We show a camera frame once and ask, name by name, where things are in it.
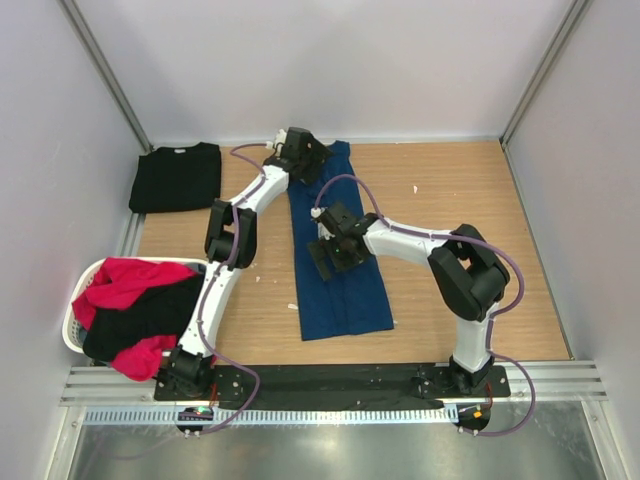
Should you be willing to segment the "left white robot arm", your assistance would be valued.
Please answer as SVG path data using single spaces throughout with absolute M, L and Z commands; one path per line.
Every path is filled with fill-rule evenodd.
M 218 330 L 233 289 L 255 258 L 259 216 L 292 183 L 309 185 L 317 180 L 332 155 L 310 131 L 299 127 L 279 131 L 263 146 L 271 155 L 261 164 L 241 155 L 242 145 L 231 150 L 255 166 L 258 174 L 240 193 L 216 200 L 211 207 L 201 293 L 192 319 L 159 374 L 157 399 L 201 400 L 212 393 Z

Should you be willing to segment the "blue printed t-shirt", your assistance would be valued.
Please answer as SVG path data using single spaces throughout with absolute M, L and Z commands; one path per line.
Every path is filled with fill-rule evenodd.
M 320 178 L 309 186 L 296 182 L 288 188 L 294 269 L 301 338 L 320 340 L 343 335 L 361 335 L 394 328 L 385 285 L 377 260 L 370 258 L 344 273 L 333 271 L 321 278 L 308 250 L 318 238 L 310 211 L 321 188 L 331 178 L 354 173 L 351 146 L 344 141 L 329 145 L 333 156 L 323 166 Z

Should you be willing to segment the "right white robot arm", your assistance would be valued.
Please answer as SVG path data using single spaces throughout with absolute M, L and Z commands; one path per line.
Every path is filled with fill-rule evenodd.
M 494 357 L 486 346 L 490 315 L 504 297 L 510 276 L 475 227 L 453 231 L 413 227 L 375 213 L 358 218 L 342 203 L 313 207 L 317 238 L 308 250 L 322 280 L 372 257 L 393 257 L 427 267 L 456 319 L 456 344 L 449 359 L 452 387 L 471 396 L 482 389 Z

